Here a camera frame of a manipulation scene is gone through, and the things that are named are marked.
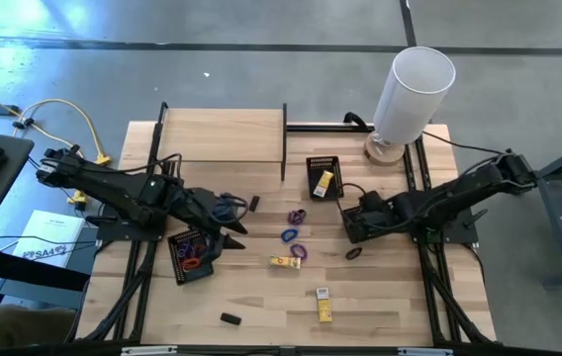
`yellow package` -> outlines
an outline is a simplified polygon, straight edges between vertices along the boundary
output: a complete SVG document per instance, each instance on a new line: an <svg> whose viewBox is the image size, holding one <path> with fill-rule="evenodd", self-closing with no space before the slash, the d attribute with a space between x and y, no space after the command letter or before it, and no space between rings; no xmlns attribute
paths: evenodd
<svg viewBox="0 0 562 356"><path fill-rule="evenodd" d="M328 288L317 288L317 304L319 306L319 321L332 322Z"/></svg>
<svg viewBox="0 0 562 356"><path fill-rule="evenodd" d="M321 176L321 179L319 180L319 184L317 185L317 187L314 189L314 195L318 196L318 197L324 197L326 191L328 190L329 187L329 181L331 180L331 177L333 177L333 173L329 172L329 171L323 171L323 175Z"/></svg>
<svg viewBox="0 0 562 356"><path fill-rule="evenodd" d="M270 256L270 266L301 269L301 258Z"/></svg>

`wooden table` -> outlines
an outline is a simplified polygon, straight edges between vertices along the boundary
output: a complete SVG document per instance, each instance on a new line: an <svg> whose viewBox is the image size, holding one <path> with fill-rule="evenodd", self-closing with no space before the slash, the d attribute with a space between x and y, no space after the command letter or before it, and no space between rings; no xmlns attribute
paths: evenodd
<svg viewBox="0 0 562 356"><path fill-rule="evenodd" d="M449 138L445 125L426 129ZM121 168L146 163L151 131L152 123L130 123ZM430 345L420 262L409 237L391 234L364 242L363 254L348 261L344 253L352 245L335 203L314 203L308 195L306 157L327 155L340 158L344 182L375 189L383 198L406 190L403 163L369 164L362 155L365 138L366 133L288 133L285 182L279 181L275 163L185 162L182 177L187 187L231 192L247 200L258 195L261 200L257 211L242 221L249 234L234 234L246 250L225 250L210 278L177 287L166 241L159 243L142 343ZM433 186L454 179L451 146L426 136L424 144ZM173 152L162 147L159 156L168 153ZM351 207L358 197L359 192L349 187L340 202L343 208ZM307 247L309 259L301 270L270 268L268 256L289 254L279 235L288 227L288 212L298 209L308 212L298 241ZM184 228L180 222L170 222L167 235ZM115 242L97 256L77 335L92 331L121 293L129 249L128 242ZM455 298L482 332L494 339L477 261L460 245L447 245L446 256ZM317 287L329 288L331 324L318 321ZM136 297L127 331L135 310ZM442 304L439 310L447 335ZM222 312L240 316L241 326L220 321Z"/></svg>

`yellow cable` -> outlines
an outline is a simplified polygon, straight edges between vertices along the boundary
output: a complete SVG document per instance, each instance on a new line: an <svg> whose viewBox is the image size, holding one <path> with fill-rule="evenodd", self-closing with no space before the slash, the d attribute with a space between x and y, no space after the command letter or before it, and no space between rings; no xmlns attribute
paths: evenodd
<svg viewBox="0 0 562 356"><path fill-rule="evenodd" d="M85 112L83 110L81 110L81 108L79 108L78 106L76 106L74 103L69 102L67 100L63 100L63 99L45 99L45 100L41 100L38 103L35 103L33 105L31 105L30 107L26 108L20 115L19 115L19 119L18 121L20 123L23 123L24 120L26 119L25 116L28 112L30 112L31 110L35 110L36 108L40 107L43 104L47 104L47 103L61 103L61 104L65 104L68 105L70 107L72 107L74 110L76 110L79 114L81 114L81 116L83 117L83 119L85 119L85 122L87 123L87 126L90 128L90 132L92 133L92 138L94 140L94 145L96 146L96 154L100 157L103 156L103 150L101 149L101 144L99 143L98 137L96 135L96 131L94 130L94 126L92 125L92 120L90 119L90 117L87 116L87 114L85 114ZM44 131L42 130L42 128L39 128L39 131L43 134Z"/></svg>
<svg viewBox="0 0 562 356"><path fill-rule="evenodd" d="M79 114L81 114L81 116L83 117L83 119L85 119L85 122L87 123L87 126L90 128L90 132L92 132L92 138L94 139L94 145L96 146L96 153L97 153L97 161L104 159L104 160L108 160L109 161L109 157L107 157L104 153L103 150L101 149L101 144L99 143L98 137L96 135L96 131L94 130L94 126L92 125L92 120L90 119L90 117L87 116L87 114L85 114L85 112L79 108L78 106L76 106L74 103L71 103L67 100L63 100L63 99L46 99L46 100L42 100L38 103L35 103L33 105L31 105L30 107L26 108L26 110L24 110L22 113L18 113L14 110L12 110L11 108L7 107L6 105L0 103L0 107L4 108L4 110L8 111L9 113L15 115L18 117L18 122L23 123L25 120L25 116L26 113L28 113L31 110L35 110L36 108L40 107L43 104L46 103L62 103L65 105L68 105L70 107L72 107L74 110L76 110ZM65 139L61 138L61 137L57 137L51 133L46 132L44 129L42 129L41 127L39 127L38 125L32 124L32 126L39 131L40 133L44 134L45 136L54 139L56 141L62 142L67 144L68 146L72 147L72 143L66 141ZM17 134L17 129L13 130L13 136L15 136ZM83 157L83 154L81 153L81 151L77 152L79 156Z"/></svg>

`yellow connector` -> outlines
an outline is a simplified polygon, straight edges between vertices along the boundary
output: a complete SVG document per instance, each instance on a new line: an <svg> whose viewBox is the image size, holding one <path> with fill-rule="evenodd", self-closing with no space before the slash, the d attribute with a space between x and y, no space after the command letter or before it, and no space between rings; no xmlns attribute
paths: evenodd
<svg viewBox="0 0 562 356"><path fill-rule="evenodd" d="M112 161L112 157L110 156L106 156L105 154L99 154L96 157L96 160L94 161L94 163L98 164L98 165L108 165L110 164L110 162Z"/></svg>
<svg viewBox="0 0 562 356"><path fill-rule="evenodd" d="M67 199L67 204L73 205L74 209L82 212L85 210L85 206L87 205L87 196L81 191L74 191L72 198Z"/></svg>

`wooden board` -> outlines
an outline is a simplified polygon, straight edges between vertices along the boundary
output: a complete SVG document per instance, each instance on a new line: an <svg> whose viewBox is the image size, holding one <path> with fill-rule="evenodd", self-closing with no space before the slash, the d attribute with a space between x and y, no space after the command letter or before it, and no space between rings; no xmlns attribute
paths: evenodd
<svg viewBox="0 0 562 356"><path fill-rule="evenodd" d="M283 110L168 109L163 140L186 161L281 162Z"/></svg>
<svg viewBox="0 0 562 356"><path fill-rule="evenodd" d="M444 125L426 129L449 138ZM364 242L363 254L347 261L344 253L353 246L335 203L309 199L305 159L310 156L337 155L344 182L376 189L384 198L406 190L403 162L392 167L369 164L362 155L365 137L364 133L288 133L285 182L279 181L278 164L185 162L182 176L186 186L205 187L218 194L231 192L248 200L258 195L261 201L256 213L243 220L249 234L236 234L246 250L225 251L214 263L216 273L210 278L177 287L166 241L159 243L142 342L430 345L420 263L409 238L392 234ZM145 164L150 139L151 128L131 122L121 167ZM451 146L432 137L425 137L424 144L432 184L454 179L457 170ZM164 148L162 156L173 152ZM344 208L354 206L359 194L348 188L340 203ZM299 227L298 241L307 247L309 259L299 271L272 269L267 266L269 255L289 254L279 234L288 227L288 211L296 209L308 212L306 222ZM172 221L168 235L183 228ZM78 335L93 330L120 294L129 249L127 242L114 242L97 256ZM446 255L456 299L482 332L494 339L477 261L462 246L446 246ZM329 288L331 324L318 322L318 287ZM131 311L135 310L136 298L131 303ZM222 312L240 316L241 326L221 322ZM132 327L131 314L127 332ZM448 334L442 304L440 317Z"/></svg>

